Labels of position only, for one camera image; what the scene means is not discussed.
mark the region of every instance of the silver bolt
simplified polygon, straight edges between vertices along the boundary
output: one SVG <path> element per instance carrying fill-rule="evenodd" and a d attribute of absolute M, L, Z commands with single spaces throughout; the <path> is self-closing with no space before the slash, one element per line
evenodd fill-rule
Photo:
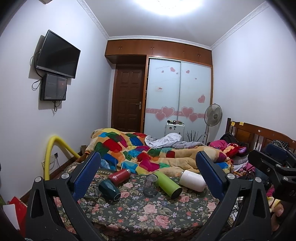
<path fill-rule="evenodd" d="M 229 179 L 234 179 L 234 178 L 235 178 L 235 175 L 233 175 L 232 173 L 228 173 L 228 174 L 227 174 L 227 177 L 228 177 Z"/>
<path fill-rule="evenodd" d="M 262 182 L 260 177 L 255 177 L 255 181 L 258 182 L 258 183 Z"/>
<path fill-rule="evenodd" d="M 62 175 L 61 175 L 61 178 L 62 179 L 67 179 L 68 177 L 69 177 L 70 175 L 69 175 L 69 173 L 63 173 Z"/>
<path fill-rule="evenodd" d="M 36 178 L 35 178 L 35 182 L 37 182 L 37 183 L 40 182 L 41 180 L 42 180 L 41 177 L 36 177 Z"/>

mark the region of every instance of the white thermos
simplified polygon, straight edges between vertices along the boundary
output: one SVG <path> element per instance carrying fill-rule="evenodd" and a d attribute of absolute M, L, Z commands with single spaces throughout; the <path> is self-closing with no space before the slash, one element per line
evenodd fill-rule
<path fill-rule="evenodd" d="M 197 192 L 202 192 L 205 189 L 205 181 L 202 175 L 188 170 L 182 172 L 179 184 Z"/>

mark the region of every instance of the green tumbler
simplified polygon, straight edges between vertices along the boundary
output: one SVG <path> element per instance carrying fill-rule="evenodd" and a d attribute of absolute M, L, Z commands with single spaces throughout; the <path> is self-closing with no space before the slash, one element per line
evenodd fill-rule
<path fill-rule="evenodd" d="M 171 199 L 175 199 L 181 194 L 182 188 L 168 176 L 160 171 L 155 171 L 153 174 L 158 177 L 158 185 L 171 197 Z"/>

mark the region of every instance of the wooden headboard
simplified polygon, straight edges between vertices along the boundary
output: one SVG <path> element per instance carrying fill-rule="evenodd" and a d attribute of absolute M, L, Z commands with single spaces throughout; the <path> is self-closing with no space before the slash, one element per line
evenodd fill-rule
<path fill-rule="evenodd" d="M 289 149 L 295 153 L 296 141 L 277 131 L 244 122 L 234 122 L 228 118 L 225 133 L 227 132 L 232 133 L 238 141 L 248 143 L 251 150 L 260 150 L 273 140 L 280 140 L 288 142 Z"/>

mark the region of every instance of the baseboard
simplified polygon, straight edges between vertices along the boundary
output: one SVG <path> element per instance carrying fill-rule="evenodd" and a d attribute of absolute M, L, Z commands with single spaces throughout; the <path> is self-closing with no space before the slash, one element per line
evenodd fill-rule
<path fill-rule="evenodd" d="M 50 175 L 49 178 L 50 179 L 56 179 L 59 177 L 59 175 L 67 168 L 67 166 L 69 166 L 70 164 L 72 164 L 73 162 L 75 162 L 77 160 L 76 157 L 72 157 L 70 160 L 66 161 L 63 165 L 61 165 L 59 168 L 57 168 L 56 170 L 54 170 Z M 30 191 L 31 189 L 25 194 L 23 195 L 20 200 L 27 204 L 28 200 L 29 200 L 29 196 L 30 196 Z"/>

